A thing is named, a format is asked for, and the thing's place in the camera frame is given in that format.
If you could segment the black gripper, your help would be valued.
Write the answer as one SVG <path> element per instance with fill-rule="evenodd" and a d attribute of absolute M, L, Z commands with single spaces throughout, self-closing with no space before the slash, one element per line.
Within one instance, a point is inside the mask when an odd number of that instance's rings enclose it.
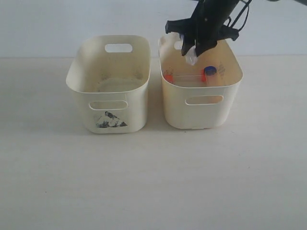
<path fill-rule="evenodd" d="M 178 33 L 181 36 L 182 56 L 199 57 L 215 48 L 219 40 L 237 40 L 238 29 L 224 23 L 238 3 L 237 0 L 200 0 L 189 18 L 168 20 L 165 33 Z"/>

